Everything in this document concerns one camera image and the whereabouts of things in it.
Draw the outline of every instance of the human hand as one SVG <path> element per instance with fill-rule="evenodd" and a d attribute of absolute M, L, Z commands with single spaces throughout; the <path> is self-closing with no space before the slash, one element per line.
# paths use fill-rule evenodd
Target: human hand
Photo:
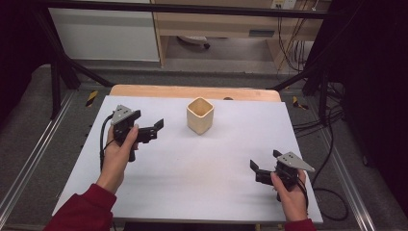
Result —
<path fill-rule="evenodd" d="M 306 183 L 306 174 L 303 170 L 298 170 L 299 179 Z M 300 221 L 307 219 L 306 198 L 302 190 L 297 186 L 293 186 L 287 190 L 282 183 L 282 180 L 273 172 L 270 175 L 274 188 L 278 191 L 282 202 L 283 212 L 285 213 L 286 221 Z"/>
<path fill-rule="evenodd" d="M 135 126 L 129 131 L 124 143 L 119 146 L 114 139 L 114 127 L 111 126 L 108 132 L 107 143 L 109 145 L 105 150 L 105 158 L 102 172 L 96 181 L 96 185 L 115 194 L 123 182 L 124 171 L 129 160 L 131 149 L 138 150 L 138 144 L 135 143 L 138 137 L 139 126 Z"/>

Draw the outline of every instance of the wooden cup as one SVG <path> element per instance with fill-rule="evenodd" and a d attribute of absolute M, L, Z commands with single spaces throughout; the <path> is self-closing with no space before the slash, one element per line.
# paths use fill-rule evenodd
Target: wooden cup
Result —
<path fill-rule="evenodd" d="M 198 135 L 213 125 L 214 106 L 202 97 L 195 98 L 187 106 L 187 125 Z"/>

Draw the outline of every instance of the finger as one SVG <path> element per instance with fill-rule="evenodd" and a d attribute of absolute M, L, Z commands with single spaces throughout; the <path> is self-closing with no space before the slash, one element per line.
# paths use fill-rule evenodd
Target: finger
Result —
<path fill-rule="evenodd" d="M 138 124 L 135 124 L 135 126 L 129 131 L 126 140 L 121 148 L 124 148 L 125 150 L 130 150 L 133 146 L 133 143 L 135 143 L 136 138 L 138 137 L 138 132 L 139 126 Z"/>
<path fill-rule="evenodd" d="M 282 180 L 279 178 L 278 175 L 276 175 L 275 172 L 270 174 L 270 177 L 272 179 L 273 186 L 275 189 L 278 191 L 281 199 L 286 199 L 289 197 L 289 193 L 286 190 L 285 186 L 282 183 Z"/>
<path fill-rule="evenodd" d="M 306 174 L 304 170 L 298 169 L 297 173 L 299 174 L 299 179 L 303 182 L 303 184 L 306 184 Z"/>

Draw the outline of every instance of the wooden table edge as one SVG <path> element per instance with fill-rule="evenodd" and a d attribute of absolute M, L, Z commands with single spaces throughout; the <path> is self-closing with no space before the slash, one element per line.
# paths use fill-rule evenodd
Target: wooden table edge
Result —
<path fill-rule="evenodd" d="M 115 85 L 112 87 L 110 95 L 170 98 L 204 97 L 209 99 L 225 99 L 229 97 L 234 100 L 281 102 L 280 95 L 276 90 L 256 89 Z"/>

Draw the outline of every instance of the wrist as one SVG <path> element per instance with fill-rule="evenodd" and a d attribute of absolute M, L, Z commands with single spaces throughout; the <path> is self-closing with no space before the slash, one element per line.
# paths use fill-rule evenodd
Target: wrist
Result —
<path fill-rule="evenodd" d="M 116 194 L 117 187 L 115 186 L 115 184 L 113 184 L 112 181 L 106 179 L 102 175 L 99 177 L 95 184 L 100 188 L 108 191 L 109 193 Z"/>
<path fill-rule="evenodd" d="M 286 218 L 287 222 L 297 222 L 297 221 L 302 221 L 308 219 L 307 216 L 296 216 L 296 217 L 291 217 L 291 218 Z"/>

